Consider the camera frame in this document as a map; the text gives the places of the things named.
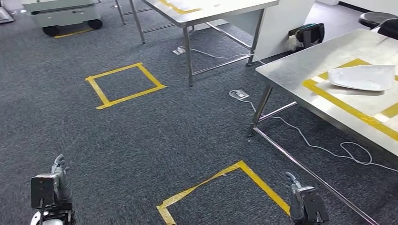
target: power cord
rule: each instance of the power cord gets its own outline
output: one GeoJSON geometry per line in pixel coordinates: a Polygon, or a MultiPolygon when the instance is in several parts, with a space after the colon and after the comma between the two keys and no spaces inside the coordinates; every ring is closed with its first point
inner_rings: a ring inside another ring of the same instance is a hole
{"type": "MultiPolygon", "coordinates": [[[[250,105],[252,106],[254,112],[256,112],[256,108],[254,107],[254,105],[253,105],[253,103],[252,103],[251,101],[241,100],[241,99],[237,98],[236,95],[234,95],[234,94],[236,94],[237,92],[239,92],[239,90],[232,90],[232,91],[230,91],[230,96],[233,97],[233,98],[235,98],[235,99],[238,100],[238,101],[250,103],[250,105]]],[[[353,160],[354,162],[356,162],[356,163],[358,163],[358,164],[361,164],[361,165],[376,165],[376,166],[380,166],[380,167],[383,167],[383,168],[388,169],[388,170],[392,170],[392,171],[394,171],[394,172],[398,172],[398,170],[395,170],[395,169],[386,167],[386,166],[381,165],[381,164],[373,163],[373,157],[372,157],[372,155],[370,154],[370,152],[369,152],[367,149],[365,149],[364,147],[362,147],[362,146],[360,146],[359,144],[357,144],[357,143],[354,143],[354,142],[342,142],[342,143],[340,143],[340,147],[341,147],[342,149],[344,149],[344,151],[347,152],[347,154],[348,154],[349,156],[337,155],[337,154],[335,154],[335,153],[333,153],[333,152],[331,152],[331,151],[329,151],[329,150],[327,150],[327,149],[325,149],[325,148],[322,148],[322,147],[319,147],[319,146],[310,144],[310,142],[308,142],[307,138],[304,136],[304,134],[303,134],[303,132],[300,130],[300,128],[295,127],[295,126],[293,126],[292,124],[286,122],[282,117],[279,117],[279,116],[271,116],[271,118],[279,119],[279,120],[281,120],[283,123],[285,123],[286,125],[288,125],[289,127],[292,127],[292,128],[294,128],[294,129],[296,129],[296,130],[300,133],[301,137],[304,139],[304,141],[306,142],[306,144],[307,144],[309,147],[321,149],[321,150],[323,150],[323,151],[325,151],[325,152],[327,152],[327,153],[329,153],[329,154],[331,154],[331,155],[333,155],[333,156],[335,156],[335,157],[351,159],[351,160],[353,160]],[[349,150],[346,149],[346,148],[344,147],[345,144],[354,144],[354,145],[360,147],[360,148],[361,148],[362,150],[364,150],[364,151],[367,153],[367,155],[369,156],[369,162],[361,162],[361,161],[357,160],[357,159],[349,152],[349,150]]]]}
{"type": "MultiPolygon", "coordinates": [[[[184,46],[179,46],[179,47],[177,47],[177,51],[179,51],[180,49],[184,49],[184,50],[185,50],[185,47],[184,47],[184,46]]],[[[190,48],[190,49],[191,49],[191,51],[198,52],[198,53],[202,53],[202,54],[207,55],[207,56],[210,56],[210,57],[212,57],[212,58],[216,58],[216,59],[226,59],[226,60],[235,58],[235,57],[237,57],[237,56],[252,55],[252,56],[254,56],[260,63],[262,63],[263,65],[266,64],[266,63],[264,63],[263,61],[261,61],[260,58],[259,58],[257,55],[255,55],[255,54],[240,54],[240,55],[234,55],[234,56],[231,56],[231,57],[222,57],[222,56],[214,56],[214,55],[212,55],[212,54],[209,54],[209,53],[206,53],[206,52],[202,52],[202,51],[197,50],[197,49],[194,49],[194,48],[190,48]]]]}

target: robotic arm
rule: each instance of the robotic arm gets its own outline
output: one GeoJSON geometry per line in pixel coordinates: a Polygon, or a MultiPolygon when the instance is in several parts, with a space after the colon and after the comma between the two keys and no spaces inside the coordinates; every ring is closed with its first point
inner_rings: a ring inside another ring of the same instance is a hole
{"type": "Polygon", "coordinates": [[[51,173],[31,179],[31,207],[39,211],[31,225],[75,225],[72,191],[66,179],[65,157],[59,155],[51,166],[51,173]]]}
{"type": "Polygon", "coordinates": [[[295,225],[321,225],[329,221],[325,205],[315,187],[302,187],[293,174],[286,172],[291,185],[290,216],[295,225]]]}

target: yellow tape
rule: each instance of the yellow tape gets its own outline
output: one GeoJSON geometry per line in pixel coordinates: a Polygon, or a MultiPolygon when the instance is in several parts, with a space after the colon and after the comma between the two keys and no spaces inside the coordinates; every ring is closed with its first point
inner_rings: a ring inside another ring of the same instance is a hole
{"type": "Polygon", "coordinates": [[[386,108],[381,112],[381,114],[388,118],[393,118],[394,116],[398,115],[398,103],[395,103],[392,106],[386,108]]]}
{"type": "Polygon", "coordinates": [[[174,10],[175,12],[179,13],[179,14],[188,14],[188,13],[193,13],[196,11],[201,11],[201,8],[196,8],[196,9],[191,9],[191,10],[181,10],[178,7],[176,7],[175,5],[171,4],[170,2],[166,1],[166,0],[159,0],[161,3],[165,4],[166,6],[170,7],[172,10],[174,10]]]}
{"type": "Polygon", "coordinates": [[[216,175],[205,180],[204,182],[202,182],[196,186],[193,186],[190,189],[187,189],[181,193],[178,193],[178,194],[164,200],[161,205],[156,206],[156,208],[158,209],[163,220],[166,222],[166,225],[175,225],[176,224],[176,222],[173,219],[173,217],[171,216],[170,212],[167,210],[168,206],[180,201],[181,199],[183,199],[185,196],[187,196],[189,193],[194,191],[199,186],[204,185],[211,180],[214,180],[218,177],[223,176],[226,173],[229,173],[229,172],[234,171],[239,168],[242,169],[279,207],[281,207],[281,209],[283,209],[286,214],[290,215],[289,205],[281,197],[279,197],[278,194],[275,193],[258,175],[256,175],[253,172],[253,170],[251,170],[250,167],[246,163],[244,163],[243,161],[239,161],[239,162],[235,163],[234,165],[231,165],[228,168],[221,170],[216,175]]]}
{"type": "Polygon", "coordinates": [[[135,64],[131,64],[131,65],[128,65],[128,66],[125,66],[125,67],[122,67],[122,68],[114,69],[114,70],[111,70],[111,71],[108,71],[108,72],[104,72],[104,73],[102,73],[102,74],[98,74],[98,75],[95,75],[95,76],[89,76],[89,77],[87,77],[85,80],[88,81],[88,82],[91,84],[92,88],[94,88],[95,92],[97,93],[98,97],[101,99],[101,101],[102,101],[102,103],[103,103],[103,105],[98,106],[97,109],[104,109],[104,108],[107,108],[107,107],[111,107],[111,106],[113,106],[113,105],[115,105],[115,104],[118,104],[118,103],[121,103],[121,102],[130,100],[130,99],[133,99],[133,98],[137,98],[137,97],[139,97],[139,96],[143,96],[143,95],[146,95],[146,94],[149,94],[149,93],[152,93],[152,92],[154,92],[154,91],[157,91],[157,90],[160,90],[160,89],[163,89],[163,88],[166,88],[166,87],[167,87],[167,86],[161,84],[161,83],[160,83],[160,82],[159,82],[159,81],[158,81],[158,80],[157,80],[157,79],[156,79],[156,78],[155,78],[155,77],[142,65],[142,62],[135,63],[135,64]],[[100,87],[98,86],[98,84],[95,82],[94,79],[99,78],[99,77],[103,77],[103,76],[106,76],[106,75],[109,75],[109,74],[117,73],[117,72],[120,72],[120,71],[123,71],[123,70],[126,70],[126,69],[130,69],[130,68],[133,68],[133,67],[138,67],[139,70],[140,70],[151,82],[153,82],[154,85],[155,85],[156,87],[151,88],[151,89],[148,89],[148,90],[144,90],[144,91],[135,93],[135,94],[133,94],[133,95],[129,95],[129,96],[126,96],[126,97],[123,97],[123,98],[120,98],[120,99],[117,99],[117,100],[114,100],[114,101],[111,101],[111,102],[110,102],[110,101],[108,100],[108,98],[105,96],[104,92],[101,90],[101,88],[100,88],[100,87]]]}
{"type": "MultiPolygon", "coordinates": [[[[357,65],[366,65],[369,64],[365,61],[362,61],[360,59],[356,59],[353,60],[351,62],[348,62],[340,67],[352,67],[352,66],[357,66],[357,65]]],[[[322,78],[328,78],[327,74],[326,77],[324,74],[322,74],[322,78]]],[[[372,127],[378,129],[379,131],[385,133],[386,135],[388,135],[389,137],[391,137],[392,139],[398,141],[398,132],[389,128],[388,126],[382,124],[379,120],[377,120],[374,117],[370,117],[364,113],[362,113],[361,111],[355,109],[354,107],[350,106],[349,104],[343,102],[342,100],[334,97],[333,95],[329,94],[328,92],[326,92],[325,90],[317,87],[317,82],[311,79],[305,80],[303,81],[303,86],[307,87],[309,90],[311,90],[312,92],[322,96],[323,98],[325,98],[326,100],[330,101],[331,103],[335,104],[336,106],[344,109],[345,111],[347,111],[349,114],[357,117],[358,119],[364,121],[365,123],[371,125],[372,127]]]]}
{"type": "Polygon", "coordinates": [[[157,90],[160,90],[160,89],[163,89],[163,88],[166,88],[166,86],[163,85],[163,86],[161,86],[161,87],[154,87],[154,88],[151,88],[151,89],[148,89],[148,90],[145,90],[145,91],[141,91],[141,92],[138,92],[138,93],[136,93],[136,94],[134,94],[134,95],[130,95],[130,96],[127,96],[127,97],[123,97],[123,98],[120,98],[120,99],[118,99],[118,100],[109,102],[108,104],[104,104],[104,105],[98,106],[97,109],[108,108],[108,107],[111,107],[111,106],[113,106],[113,105],[115,105],[115,104],[118,104],[118,103],[121,103],[121,102],[130,100],[130,99],[133,99],[133,98],[137,98],[137,97],[140,97],[140,96],[143,96],[143,95],[152,93],[152,92],[154,92],[154,91],[157,91],[157,90]]]}
{"type": "Polygon", "coordinates": [[[72,35],[75,35],[75,34],[80,34],[80,33],[88,32],[88,31],[92,31],[92,30],[93,29],[79,30],[79,31],[72,32],[72,33],[69,33],[69,34],[57,35],[57,36],[54,36],[54,38],[63,38],[63,37],[72,36],[72,35]]]}
{"type": "Polygon", "coordinates": [[[97,93],[97,95],[101,99],[102,103],[104,105],[109,104],[108,98],[105,96],[104,92],[102,92],[102,90],[98,86],[97,82],[95,82],[95,80],[93,80],[93,79],[90,79],[87,81],[91,84],[92,88],[94,88],[94,91],[97,93]]]}
{"type": "Polygon", "coordinates": [[[278,196],[277,193],[275,193],[275,191],[273,191],[259,176],[257,176],[257,174],[255,174],[253,172],[253,170],[251,170],[249,168],[248,165],[246,165],[246,163],[244,163],[243,161],[238,162],[239,167],[258,185],[260,186],[260,188],[267,193],[267,195],[274,200],[274,202],[279,205],[279,207],[281,207],[281,209],[283,209],[285,211],[285,213],[287,215],[290,215],[290,206],[281,198],[278,196]]]}

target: black stool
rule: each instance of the black stool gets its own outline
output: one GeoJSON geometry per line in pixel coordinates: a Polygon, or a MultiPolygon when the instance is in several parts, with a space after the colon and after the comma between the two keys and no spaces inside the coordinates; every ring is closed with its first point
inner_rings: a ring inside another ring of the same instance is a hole
{"type": "Polygon", "coordinates": [[[385,20],[397,18],[396,15],[380,12],[364,13],[360,16],[358,22],[364,26],[373,29],[383,23],[385,20]]]}

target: table top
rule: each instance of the table top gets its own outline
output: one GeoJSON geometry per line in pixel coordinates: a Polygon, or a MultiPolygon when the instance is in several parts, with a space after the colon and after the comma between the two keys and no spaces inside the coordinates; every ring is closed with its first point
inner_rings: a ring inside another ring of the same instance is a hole
{"type": "Polygon", "coordinates": [[[393,88],[383,92],[338,88],[328,83],[328,70],[366,62],[398,65],[398,40],[355,30],[256,70],[267,84],[324,120],[398,156],[398,76],[393,88]]]}
{"type": "Polygon", "coordinates": [[[143,0],[178,27],[188,27],[227,16],[275,6],[279,0],[143,0]]]}

